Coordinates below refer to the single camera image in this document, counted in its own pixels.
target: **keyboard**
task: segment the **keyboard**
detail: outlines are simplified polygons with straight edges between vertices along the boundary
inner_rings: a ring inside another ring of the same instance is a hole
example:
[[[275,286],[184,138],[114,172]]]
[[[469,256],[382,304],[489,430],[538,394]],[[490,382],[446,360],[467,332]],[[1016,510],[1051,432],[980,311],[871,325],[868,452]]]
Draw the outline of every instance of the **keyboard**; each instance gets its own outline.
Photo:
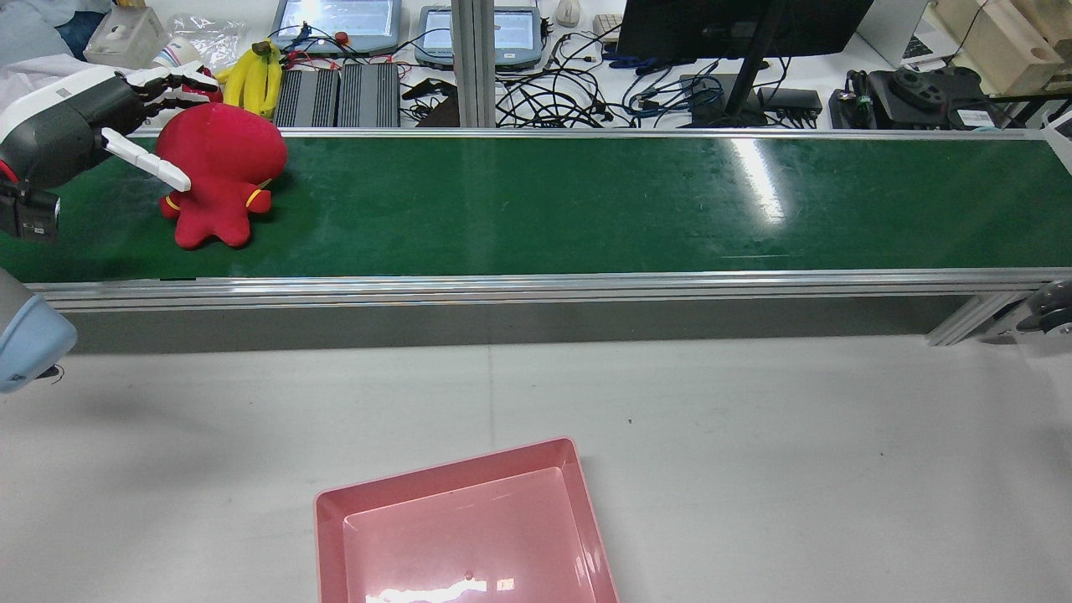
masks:
[[[602,35],[620,25],[622,25],[622,15],[602,14],[592,17],[592,31],[594,31],[596,35]],[[617,30],[614,29],[613,32],[608,33],[607,36],[602,39],[602,43],[617,44]]]
[[[919,38],[912,36],[911,42],[908,43],[908,47],[905,48],[905,59],[914,59],[915,57],[922,57],[925,55],[933,55],[935,52],[930,49]]]

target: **bunch of bananas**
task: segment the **bunch of bananas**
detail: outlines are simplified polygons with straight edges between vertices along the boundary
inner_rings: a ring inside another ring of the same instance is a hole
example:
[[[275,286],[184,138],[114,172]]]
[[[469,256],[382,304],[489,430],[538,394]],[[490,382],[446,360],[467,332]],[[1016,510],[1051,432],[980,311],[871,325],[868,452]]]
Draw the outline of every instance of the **bunch of bananas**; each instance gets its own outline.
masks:
[[[247,50],[234,67],[215,74],[223,85],[223,102],[271,119],[283,82],[282,55],[265,40]]]

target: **red octopus plush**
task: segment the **red octopus plush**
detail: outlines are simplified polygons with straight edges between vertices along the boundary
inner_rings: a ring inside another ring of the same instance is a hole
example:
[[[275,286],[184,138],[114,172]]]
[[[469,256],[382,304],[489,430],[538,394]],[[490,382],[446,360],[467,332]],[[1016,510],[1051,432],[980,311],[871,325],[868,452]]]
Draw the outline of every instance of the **red octopus plush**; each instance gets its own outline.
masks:
[[[194,249],[211,236],[230,247],[250,240],[249,212],[271,208],[264,190],[283,173],[286,145],[267,119],[223,103],[206,103],[175,116],[160,133],[157,155],[190,177],[188,192],[160,200],[165,218],[178,219],[175,242]]]

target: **pink plastic tray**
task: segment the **pink plastic tray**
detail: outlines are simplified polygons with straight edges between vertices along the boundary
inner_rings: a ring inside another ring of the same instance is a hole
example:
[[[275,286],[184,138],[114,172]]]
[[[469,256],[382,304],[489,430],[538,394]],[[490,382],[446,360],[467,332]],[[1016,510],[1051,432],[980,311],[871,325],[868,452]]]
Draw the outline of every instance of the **pink plastic tray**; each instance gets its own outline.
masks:
[[[316,497],[322,603],[617,603],[571,440]]]

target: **green conveyor belt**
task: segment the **green conveyor belt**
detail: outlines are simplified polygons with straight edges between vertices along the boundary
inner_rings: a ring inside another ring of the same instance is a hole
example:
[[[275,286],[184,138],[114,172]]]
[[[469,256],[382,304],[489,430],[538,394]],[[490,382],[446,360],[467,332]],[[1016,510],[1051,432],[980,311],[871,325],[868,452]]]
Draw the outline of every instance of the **green conveyor belt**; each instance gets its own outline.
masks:
[[[183,251],[118,160],[25,282],[1072,266],[1072,177],[1027,139],[288,138],[254,238]]]

